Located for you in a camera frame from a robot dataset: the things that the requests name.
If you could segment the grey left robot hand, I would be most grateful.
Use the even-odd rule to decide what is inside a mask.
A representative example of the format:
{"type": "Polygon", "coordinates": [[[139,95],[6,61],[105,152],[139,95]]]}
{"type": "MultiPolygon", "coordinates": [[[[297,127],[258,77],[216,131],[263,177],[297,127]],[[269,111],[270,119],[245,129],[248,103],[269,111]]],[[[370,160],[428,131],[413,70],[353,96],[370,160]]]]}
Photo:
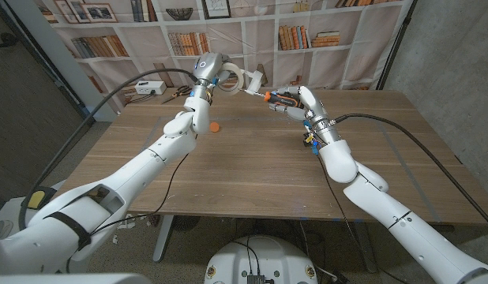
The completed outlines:
{"type": "Polygon", "coordinates": [[[224,82],[229,76],[229,71],[221,71],[223,63],[231,63],[226,54],[206,52],[200,56],[193,67],[193,75],[198,80],[206,80],[211,84],[224,82]]]}

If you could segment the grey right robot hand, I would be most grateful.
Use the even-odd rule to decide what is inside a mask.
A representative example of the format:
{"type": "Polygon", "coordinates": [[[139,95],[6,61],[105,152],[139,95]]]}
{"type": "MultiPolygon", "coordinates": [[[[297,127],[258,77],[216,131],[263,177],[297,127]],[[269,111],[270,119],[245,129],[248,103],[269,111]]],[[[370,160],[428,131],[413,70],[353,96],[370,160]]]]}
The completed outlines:
{"type": "Polygon", "coordinates": [[[264,101],[271,110],[296,121],[307,121],[311,125],[327,125],[330,122],[323,103],[305,86],[267,92],[264,101]]]}

